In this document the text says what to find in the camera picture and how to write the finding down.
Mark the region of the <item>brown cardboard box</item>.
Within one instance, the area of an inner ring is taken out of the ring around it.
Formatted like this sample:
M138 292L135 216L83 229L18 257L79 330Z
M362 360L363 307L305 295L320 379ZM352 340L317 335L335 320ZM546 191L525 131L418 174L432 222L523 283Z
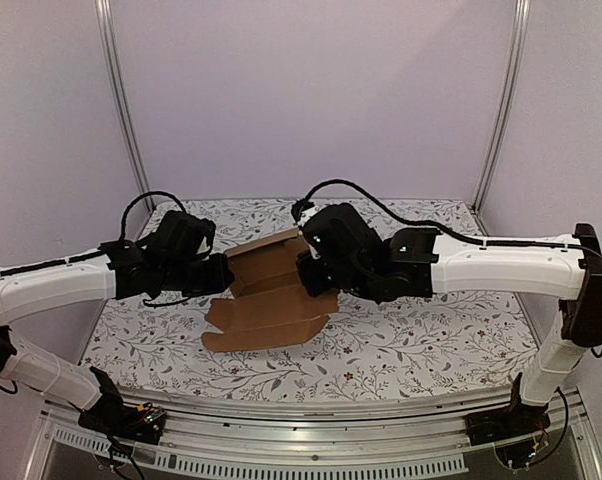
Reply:
M225 251L230 298L211 301L205 320L218 329L201 336L215 353L255 351L303 344L338 311L338 293L310 296L296 267L309 246L295 228Z

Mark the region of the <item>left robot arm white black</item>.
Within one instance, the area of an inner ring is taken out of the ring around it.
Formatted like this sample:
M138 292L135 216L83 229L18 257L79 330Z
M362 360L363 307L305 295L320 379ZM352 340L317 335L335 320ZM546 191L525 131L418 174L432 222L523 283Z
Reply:
M130 415L105 372L73 365L10 325L82 302L222 293L234 276L226 255L212 250L215 229L210 220L170 211L140 240L120 237L75 256L0 269L0 379L63 399L90 412L107 433L122 433Z

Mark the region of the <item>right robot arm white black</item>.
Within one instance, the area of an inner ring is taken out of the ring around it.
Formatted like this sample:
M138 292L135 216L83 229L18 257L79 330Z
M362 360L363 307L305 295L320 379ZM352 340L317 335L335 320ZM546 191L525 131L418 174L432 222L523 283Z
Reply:
M382 239L349 203L319 207L302 199L292 217L310 247L297 269L312 297L339 290L380 304L495 291L557 299L553 329L514 380L508 405L468 415L468 429L518 436L548 426L552 395L587 351L602 348L602 253L589 224L549 239L521 239L467 236L436 221L404 219L401 230Z

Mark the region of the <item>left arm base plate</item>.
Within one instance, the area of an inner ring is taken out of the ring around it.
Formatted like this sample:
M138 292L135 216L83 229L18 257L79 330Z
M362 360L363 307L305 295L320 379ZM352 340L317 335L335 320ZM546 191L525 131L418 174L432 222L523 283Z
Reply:
M90 409L81 411L78 423L106 436L158 445L166 420L167 411L151 402L127 406L102 398Z

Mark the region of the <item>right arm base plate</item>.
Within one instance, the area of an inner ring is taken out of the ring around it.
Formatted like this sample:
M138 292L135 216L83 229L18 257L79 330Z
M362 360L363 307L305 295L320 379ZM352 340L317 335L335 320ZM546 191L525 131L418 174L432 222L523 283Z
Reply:
M550 426L543 407L503 407L470 413L463 420L465 434L472 446L531 434Z

